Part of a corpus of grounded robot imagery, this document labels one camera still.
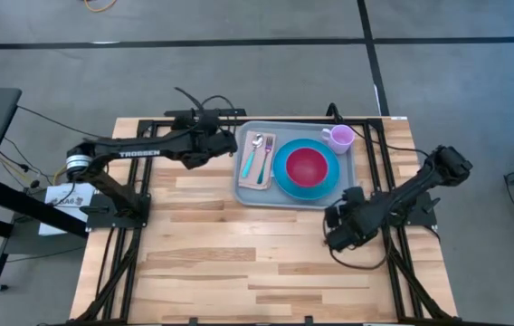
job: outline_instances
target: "wooden table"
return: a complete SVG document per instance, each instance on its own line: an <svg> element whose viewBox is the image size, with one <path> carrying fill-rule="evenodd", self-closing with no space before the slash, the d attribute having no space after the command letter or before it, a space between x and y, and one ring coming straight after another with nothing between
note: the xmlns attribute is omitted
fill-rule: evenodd
<svg viewBox="0 0 514 326"><path fill-rule="evenodd" d="M383 119L389 145L414 147L408 120ZM137 124L137 118L120 118L113 136L134 137ZM159 134L167 131L163 128ZM361 138L356 138L354 151L357 180L369 196L372 181ZM386 185L378 145L375 152ZM389 153L400 185L419 168L417 156L391 149ZM113 161L109 173L126 183L129 163ZM234 200L232 185L233 158L227 155L190 171L180 162L154 159L152 211L138 253L128 322L188 322L189 317L199 322L303 322L307 315L315 322L396 321L385 265L368 272L336 264L322 245L321 212L243 206ZM455 314L437 239L419 226L406 230L416 276L444 310ZM72 318L94 299L108 233L90 234ZM111 243L109 264L114 238ZM338 257L352 264L374 264L383 255L379 235ZM401 275L400 281L406 314L411 316ZM112 316L119 313L118 289Z"/></svg>

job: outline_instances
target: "beige napkin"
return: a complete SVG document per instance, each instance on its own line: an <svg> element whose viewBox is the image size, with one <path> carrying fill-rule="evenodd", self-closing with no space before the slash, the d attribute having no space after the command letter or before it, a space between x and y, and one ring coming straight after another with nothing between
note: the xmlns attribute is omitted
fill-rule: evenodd
<svg viewBox="0 0 514 326"><path fill-rule="evenodd" d="M249 170L249 174L247 177L242 177L243 169L245 168L245 163L249 159L249 155L253 151L252 140L255 138L255 135L258 133L263 135L263 144L255 150L255 155L253 157L253 163L251 164L251 169ZM273 137L273 146L271 147L271 152L267 155L267 161L265 164L265 170L263 171L263 182L259 185L257 184L257 179L259 179L259 175L261 174L261 168L263 166L263 160L265 159L265 144L267 137ZM264 190L269 188L271 185L271 163L273 162L273 153L275 152L275 134L257 132L257 131L247 131L247 135L245 136L245 144L243 146L243 157L241 158L241 166L239 167L239 187L248 187L251 189Z"/></svg>

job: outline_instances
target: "teal spoon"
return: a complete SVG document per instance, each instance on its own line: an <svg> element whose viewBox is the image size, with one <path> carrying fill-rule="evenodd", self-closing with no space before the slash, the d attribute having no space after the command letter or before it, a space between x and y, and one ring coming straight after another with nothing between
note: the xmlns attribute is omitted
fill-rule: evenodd
<svg viewBox="0 0 514 326"><path fill-rule="evenodd" d="M241 177L247 177L249 176L249 170L251 170L251 164L253 163L253 157L255 156L255 150L258 149L263 144L263 135L257 134L251 141L253 144L253 150L251 151L251 154L249 155L249 159L247 159L247 163L245 163L245 168L243 168L243 173L241 174Z"/></svg>

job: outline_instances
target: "pink bowl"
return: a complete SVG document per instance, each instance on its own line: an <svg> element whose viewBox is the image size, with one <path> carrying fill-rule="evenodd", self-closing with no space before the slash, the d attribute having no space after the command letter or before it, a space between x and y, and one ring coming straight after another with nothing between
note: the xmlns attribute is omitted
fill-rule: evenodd
<svg viewBox="0 0 514 326"><path fill-rule="evenodd" d="M300 187L315 187L328 175L326 158L315 149L295 149L285 163L290 180Z"/></svg>

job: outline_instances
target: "gray floor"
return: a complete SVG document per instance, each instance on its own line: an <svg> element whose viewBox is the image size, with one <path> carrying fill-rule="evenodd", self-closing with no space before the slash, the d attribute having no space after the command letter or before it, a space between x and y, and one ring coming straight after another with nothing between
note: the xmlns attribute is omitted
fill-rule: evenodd
<svg viewBox="0 0 514 326"><path fill-rule="evenodd" d="M367 7L375 37L514 36L514 1ZM102 14L75 0L0 0L0 43L362 34L354 0L119 0ZM453 145L474 164L460 188L434 191L460 315L514 323L514 208L502 182L514 170L514 44L383 45L377 54L390 111L410 118L416 145ZM330 101L343 114L377 115L362 45L0 51L0 86L24 90L21 105L102 135L118 116L190 108L173 86L222 93L251 115L317 115ZM23 111L8 137L51 172L81 139ZM1 168L0 180L17 186ZM9 264L0 325L64 321L81 256Z"/></svg>

